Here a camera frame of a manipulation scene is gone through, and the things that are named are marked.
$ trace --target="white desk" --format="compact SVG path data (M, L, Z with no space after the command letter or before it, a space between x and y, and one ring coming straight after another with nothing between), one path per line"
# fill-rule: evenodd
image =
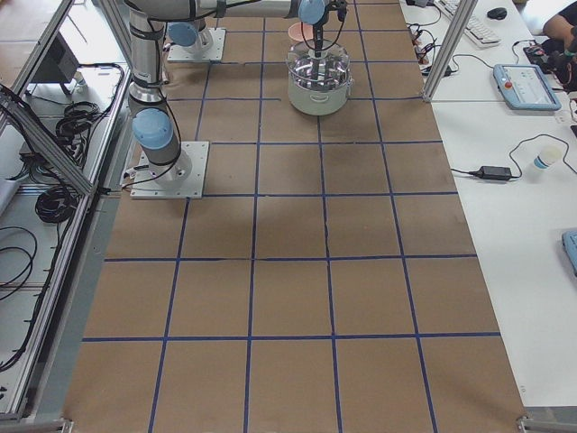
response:
M508 9L505 20L484 18L501 37L500 46L480 50L463 36L455 53L475 54L491 65L515 63L511 45L531 38L515 6L510 0L480 0L475 14L482 18L503 5ZM408 23L430 23L438 16L434 8L404 5L403 10ZM443 16L426 28L441 41L447 24ZM521 46L520 62L527 63ZM514 112L502 102L490 69L476 59L458 61L461 72L442 80L433 103L453 168L513 168L509 151L542 133L567 141L568 162L577 166L577 139L569 128L565 95L559 95L559 112ZM546 143L540 139L522 146L515 153L521 168ZM562 232L577 227L577 176L560 162L541 176L535 174L527 171L507 184L465 177L455 181L523 403L577 406L577 279L561 245Z

